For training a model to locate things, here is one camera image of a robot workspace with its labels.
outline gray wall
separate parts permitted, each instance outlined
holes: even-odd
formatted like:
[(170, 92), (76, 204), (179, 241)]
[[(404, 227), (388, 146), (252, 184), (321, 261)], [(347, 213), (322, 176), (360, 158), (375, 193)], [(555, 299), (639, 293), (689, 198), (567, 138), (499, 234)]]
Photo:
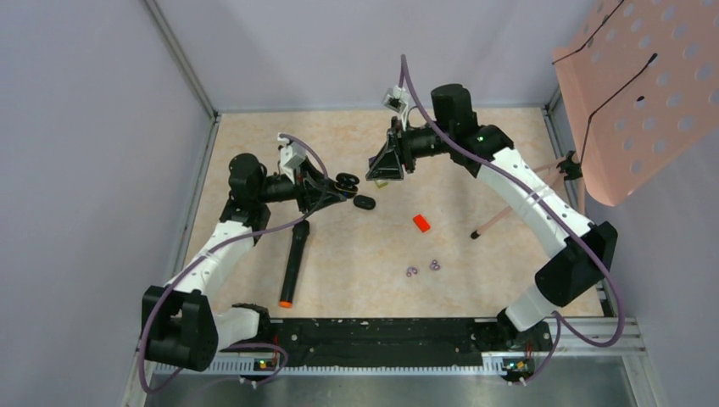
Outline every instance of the gray wall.
[(377, 109), (401, 53), (427, 98), (458, 81), (476, 105), (546, 103), (557, 86), (551, 51), (595, 3), (159, 1), (220, 110)]
[[(563, 106), (556, 119), (573, 145)], [(719, 337), (717, 157), (719, 138), (705, 137), (618, 206), (587, 201), (594, 220), (619, 231), (611, 271), (670, 405), (716, 405), (716, 380), (703, 366), (719, 362), (704, 351)]]
[(209, 119), (141, 2), (0, 3), (0, 405), (117, 405)]

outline hole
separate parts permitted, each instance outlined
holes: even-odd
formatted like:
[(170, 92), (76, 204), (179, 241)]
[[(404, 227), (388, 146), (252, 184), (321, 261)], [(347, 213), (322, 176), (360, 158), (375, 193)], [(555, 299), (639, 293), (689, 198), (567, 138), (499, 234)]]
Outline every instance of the hole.
[(648, 47), (651, 43), (651, 36), (646, 35), (644, 38), (642, 38), (642, 41), (639, 42), (639, 49), (645, 49)]
[(662, 21), (669, 21), (669, 20), (671, 20), (672, 18), (674, 18), (674, 11), (676, 11), (676, 9), (677, 9), (677, 8), (674, 7), (673, 5), (667, 7), (666, 10), (664, 10), (664, 13), (661, 14), (661, 20), (662, 20)]
[(664, 153), (664, 150), (666, 150), (666, 142), (664, 140), (657, 140), (654, 146), (652, 146), (652, 151), (654, 151), (655, 154)]
[(634, 13), (634, 3), (629, 3), (627, 4), (627, 8), (624, 8), (624, 17), (629, 17), (632, 13)]
[(642, 162), (639, 160), (636, 160), (632, 163), (632, 166), (630, 167), (630, 170), (632, 171), (632, 174), (637, 174), (639, 171), (642, 170)]
[(642, 28), (642, 19), (641, 19), (641, 17), (638, 18), (638, 19), (636, 19), (636, 20), (634, 20), (634, 22), (632, 23), (632, 26), (630, 27), (630, 29), (632, 30), (632, 32), (637, 32), (637, 31), (639, 31), (640, 28)]
[(666, 86), (669, 83), (669, 72), (665, 72), (656, 78), (656, 84), (659, 86)]
[(680, 131), (689, 131), (694, 127), (694, 117), (693, 116), (684, 116), (679, 120), (679, 123), (677, 124), (677, 127)]
[(699, 44), (696, 42), (684, 48), (684, 59), (690, 59), (699, 52)]
[(703, 64), (701, 65), (701, 68), (697, 70), (697, 73), (694, 77), (697, 81), (705, 81), (711, 76), (711, 71), (712, 68), (710, 63)]
[(654, 117), (647, 118), (644, 123), (642, 124), (642, 128), (646, 131), (654, 130), (654, 127), (656, 126), (656, 119)]
[(687, 33), (687, 28), (688, 28), (688, 25), (686, 23), (675, 28), (674, 31), (672, 31), (672, 38), (675, 40), (678, 40), (679, 38), (683, 37), (684, 34)]
[(682, 102), (682, 94), (674, 93), (666, 100), (666, 106), (669, 108), (676, 108)]

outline red block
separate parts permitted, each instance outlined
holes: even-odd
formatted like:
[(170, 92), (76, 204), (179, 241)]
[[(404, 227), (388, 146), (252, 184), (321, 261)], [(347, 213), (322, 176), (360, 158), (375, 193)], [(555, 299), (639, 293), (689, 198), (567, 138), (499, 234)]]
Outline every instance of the red block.
[(426, 221), (426, 219), (425, 219), (424, 216), (422, 216), (422, 215), (417, 215), (417, 216), (415, 216), (414, 218), (412, 218), (412, 220), (415, 222), (415, 225), (417, 225), (417, 227), (420, 228), (420, 230), (422, 231), (422, 233), (424, 233), (424, 232), (426, 232), (426, 231), (429, 230), (429, 228), (430, 228), (429, 222)]

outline black wire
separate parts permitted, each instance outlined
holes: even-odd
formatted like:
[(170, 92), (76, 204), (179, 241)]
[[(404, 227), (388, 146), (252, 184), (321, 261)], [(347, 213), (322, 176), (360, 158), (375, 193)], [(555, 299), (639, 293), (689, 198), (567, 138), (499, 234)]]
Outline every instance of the black wire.
[(605, 26), (606, 22), (609, 21), (609, 19), (611, 18), (611, 16), (614, 15), (615, 11), (617, 11), (617, 9), (619, 9), (622, 4), (624, 4), (624, 0), (620, 0), (620, 1), (619, 1), (619, 4), (617, 4), (616, 7), (614, 7), (613, 10), (611, 10), (611, 13), (607, 14), (607, 15), (604, 17), (604, 19), (602, 20), (602, 24), (600, 24), (599, 27), (597, 27), (597, 29), (594, 30), (594, 32), (592, 33), (592, 35), (589, 36), (589, 38), (587, 39), (587, 41), (585, 41), (584, 44), (582, 44), (581, 47), (577, 48), (575, 51), (573, 51), (573, 52), (571, 52), (571, 53), (568, 53), (567, 55), (565, 55), (565, 56), (563, 56), (563, 57), (561, 57), (561, 58), (559, 58), (559, 59), (556, 59), (556, 60), (552, 61), (552, 65), (554, 65), (554, 64), (556, 64), (556, 63), (558, 63), (558, 62), (560, 62), (560, 61), (563, 60), (563, 59), (567, 59), (567, 58), (571, 57), (571, 56), (574, 55), (575, 53), (579, 53), (580, 51), (582, 51), (582, 50), (584, 49), (584, 47), (586, 47), (587, 44), (589, 44), (590, 41), (593, 41), (593, 40), (594, 40), (594, 36), (597, 34), (597, 32), (599, 32), (599, 30), (601, 30), (602, 27)]
[(653, 53), (652, 56), (649, 57), (647, 63), (644, 64), (642, 69), (639, 70), (639, 72), (637, 72), (634, 76), (632, 76), (632, 79), (630, 79), (627, 83), (620, 87), (618, 91), (614, 92), (613, 95), (609, 96), (607, 100), (605, 100), (598, 108), (594, 110), (594, 112), (589, 115), (589, 118), (587, 119), (587, 130), (584, 132), (584, 142), (582, 143), (582, 156), (579, 158), (579, 165), (582, 165), (582, 163), (584, 162), (584, 153), (587, 151), (587, 140), (589, 139), (589, 125), (592, 124), (592, 118), (594, 117), (594, 115), (597, 114), (597, 112), (599, 112), (599, 110), (602, 109), (604, 106), (606, 106), (606, 104), (609, 103), (611, 99), (613, 99), (616, 95), (620, 94), (621, 91), (627, 88), (629, 84), (634, 82), (635, 79), (639, 78), (639, 76), (642, 75), (647, 70), (647, 68), (649, 68), (649, 65), (654, 62), (657, 56), (659, 56), (658, 53)]

